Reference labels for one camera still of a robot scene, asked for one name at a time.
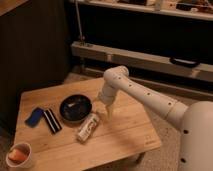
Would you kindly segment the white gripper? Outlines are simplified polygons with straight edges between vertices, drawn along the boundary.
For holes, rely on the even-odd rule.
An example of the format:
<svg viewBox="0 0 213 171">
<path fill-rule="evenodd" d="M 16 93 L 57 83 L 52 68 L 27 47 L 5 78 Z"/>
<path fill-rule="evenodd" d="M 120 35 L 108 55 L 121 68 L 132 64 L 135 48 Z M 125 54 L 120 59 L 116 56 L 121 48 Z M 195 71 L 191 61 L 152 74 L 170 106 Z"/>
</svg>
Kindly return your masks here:
<svg viewBox="0 0 213 171">
<path fill-rule="evenodd" d="M 106 111 L 108 118 L 112 118 L 113 105 L 111 105 L 116 98 L 118 90 L 109 84 L 105 83 L 99 92 L 99 97 L 95 97 L 93 102 L 99 102 L 100 100 L 106 105 Z"/>
</svg>

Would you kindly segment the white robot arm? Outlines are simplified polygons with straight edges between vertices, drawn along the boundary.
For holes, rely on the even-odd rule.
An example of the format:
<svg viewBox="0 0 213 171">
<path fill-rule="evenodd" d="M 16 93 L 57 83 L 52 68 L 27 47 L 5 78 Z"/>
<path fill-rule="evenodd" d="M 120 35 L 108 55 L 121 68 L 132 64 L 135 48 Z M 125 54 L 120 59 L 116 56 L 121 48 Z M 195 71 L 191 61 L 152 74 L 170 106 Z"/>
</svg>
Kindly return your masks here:
<svg viewBox="0 0 213 171">
<path fill-rule="evenodd" d="M 178 171 L 213 171 L 213 102 L 192 105 L 173 99 L 129 78 L 126 66 L 107 69 L 97 99 L 113 113 L 119 90 L 150 108 L 181 133 Z"/>
</svg>

